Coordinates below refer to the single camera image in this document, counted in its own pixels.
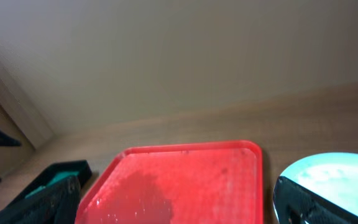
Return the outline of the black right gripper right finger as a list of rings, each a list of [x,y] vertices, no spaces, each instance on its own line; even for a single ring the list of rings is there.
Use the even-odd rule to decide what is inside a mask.
[[[278,177],[273,208],[279,224],[358,224],[358,216],[296,182]]]

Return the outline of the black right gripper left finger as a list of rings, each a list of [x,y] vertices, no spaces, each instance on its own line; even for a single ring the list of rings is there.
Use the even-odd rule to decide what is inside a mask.
[[[77,177],[68,176],[0,211],[0,223],[74,224],[81,196]]]

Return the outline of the light blue plate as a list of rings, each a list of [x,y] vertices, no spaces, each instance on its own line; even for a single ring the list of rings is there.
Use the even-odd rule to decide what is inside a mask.
[[[358,154],[329,152],[304,157],[280,176],[358,216]]]

